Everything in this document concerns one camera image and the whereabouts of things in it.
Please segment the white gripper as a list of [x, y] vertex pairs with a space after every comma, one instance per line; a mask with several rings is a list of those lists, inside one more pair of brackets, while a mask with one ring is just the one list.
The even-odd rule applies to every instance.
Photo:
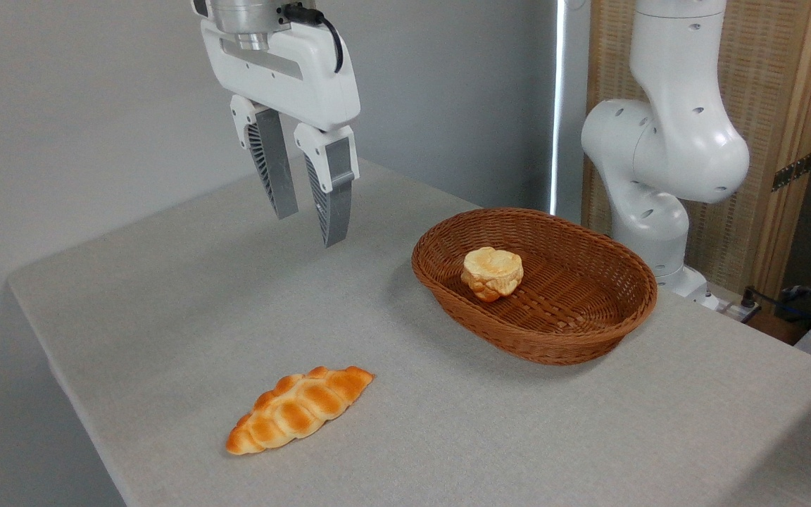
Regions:
[[360, 115], [348, 49], [335, 72], [336, 45], [322, 27], [295, 23], [274, 32], [267, 51], [239, 48], [209, 20], [202, 20], [201, 35], [217, 80], [235, 94], [230, 109], [239, 144], [251, 155], [277, 218], [298, 211], [280, 112], [305, 123], [296, 126], [295, 140], [305, 154], [324, 245], [345, 240], [352, 182], [360, 177], [354, 132], [345, 126]]

